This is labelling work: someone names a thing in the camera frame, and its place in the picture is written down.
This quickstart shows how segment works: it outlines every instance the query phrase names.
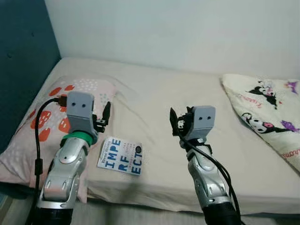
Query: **bed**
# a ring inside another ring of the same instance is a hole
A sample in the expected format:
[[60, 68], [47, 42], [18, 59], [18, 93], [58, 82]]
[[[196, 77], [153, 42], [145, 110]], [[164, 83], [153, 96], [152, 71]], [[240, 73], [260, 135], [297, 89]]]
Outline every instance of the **bed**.
[[[98, 168], [101, 143], [97, 143], [89, 154], [89, 198], [200, 212], [185, 151], [179, 147], [178, 138], [172, 137], [168, 117], [170, 107], [184, 112], [186, 106], [212, 105], [216, 107], [216, 121], [207, 142], [231, 174], [241, 213], [300, 213], [299, 174], [242, 124], [222, 89], [220, 75], [63, 58], [49, 74], [27, 114], [63, 75], [113, 83], [118, 92], [112, 102], [111, 125], [104, 136], [143, 145], [142, 174], [137, 177]], [[6, 172], [2, 165], [0, 170]]]

